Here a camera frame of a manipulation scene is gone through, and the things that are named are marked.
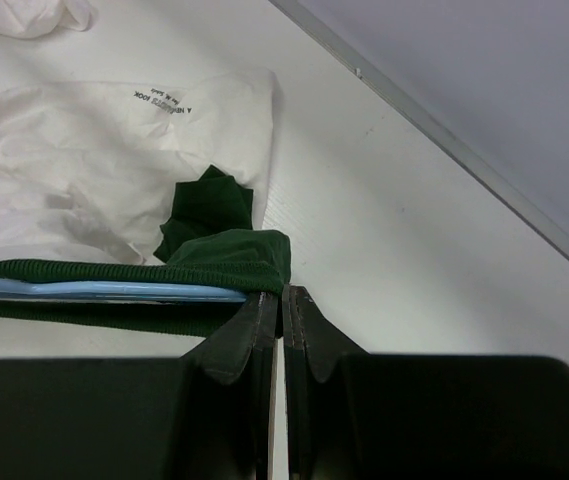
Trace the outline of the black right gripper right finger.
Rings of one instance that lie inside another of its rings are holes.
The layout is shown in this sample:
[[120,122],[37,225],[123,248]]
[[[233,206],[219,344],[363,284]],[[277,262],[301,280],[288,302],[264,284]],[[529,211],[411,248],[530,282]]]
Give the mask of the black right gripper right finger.
[[282,297],[293,479],[569,479],[569,366],[369,353],[308,291]]

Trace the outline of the blue wire hanger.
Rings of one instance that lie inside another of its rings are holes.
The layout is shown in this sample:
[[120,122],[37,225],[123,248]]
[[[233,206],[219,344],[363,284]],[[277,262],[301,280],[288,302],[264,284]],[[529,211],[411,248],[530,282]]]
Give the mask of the blue wire hanger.
[[243,303],[246,299],[247,295],[239,291],[201,285],[104,280],[28,283],[0,279],[0,300]]

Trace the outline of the white green raglan t-shirt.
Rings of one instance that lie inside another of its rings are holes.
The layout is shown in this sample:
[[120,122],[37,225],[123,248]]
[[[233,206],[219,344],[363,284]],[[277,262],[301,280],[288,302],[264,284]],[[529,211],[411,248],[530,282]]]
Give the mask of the white green raglan t-shirt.
[[262,226],[274,75],[186,89],[62,82],[0,94],[0,317],[205,335],[231,306],[62,305],[96,284],[280,295],[289,238]]

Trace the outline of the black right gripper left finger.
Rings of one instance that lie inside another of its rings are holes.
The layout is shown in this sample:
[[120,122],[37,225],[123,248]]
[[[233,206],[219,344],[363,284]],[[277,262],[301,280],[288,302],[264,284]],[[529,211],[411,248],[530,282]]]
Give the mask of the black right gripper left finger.
[[180,357],[0,359],[0,479],[268,479],[279,300]]

